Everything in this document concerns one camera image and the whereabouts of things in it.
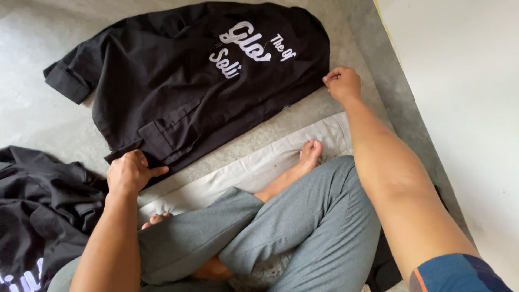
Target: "gray sweatpants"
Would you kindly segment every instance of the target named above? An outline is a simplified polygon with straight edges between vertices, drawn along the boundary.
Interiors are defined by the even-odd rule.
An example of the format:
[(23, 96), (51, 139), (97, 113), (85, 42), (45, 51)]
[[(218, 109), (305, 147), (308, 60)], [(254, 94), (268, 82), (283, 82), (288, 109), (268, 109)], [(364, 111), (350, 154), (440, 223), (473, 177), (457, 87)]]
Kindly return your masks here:
[[(380, 222), (352, 156), (318, 166), (263, 204), (230, 188), (205, 209), (139, 232), (142, 292), (232, 291), (226, 282), (188, 276), (212, 256), (235, 274), (297, 247), (269, 291), (359, 292), (370, 271)], [(79, 258), (64, 266), (49, 292), (68, 291)]]

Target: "patterned sleeve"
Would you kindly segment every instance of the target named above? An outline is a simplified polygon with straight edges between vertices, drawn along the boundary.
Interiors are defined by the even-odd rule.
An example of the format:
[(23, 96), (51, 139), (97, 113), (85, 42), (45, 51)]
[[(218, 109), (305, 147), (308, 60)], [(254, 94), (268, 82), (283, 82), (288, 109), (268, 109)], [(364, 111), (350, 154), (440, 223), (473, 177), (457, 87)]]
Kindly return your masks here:
[(512, 292), (482, 259), (465, 254), (433, 258), (417, 267), (411, 292)]

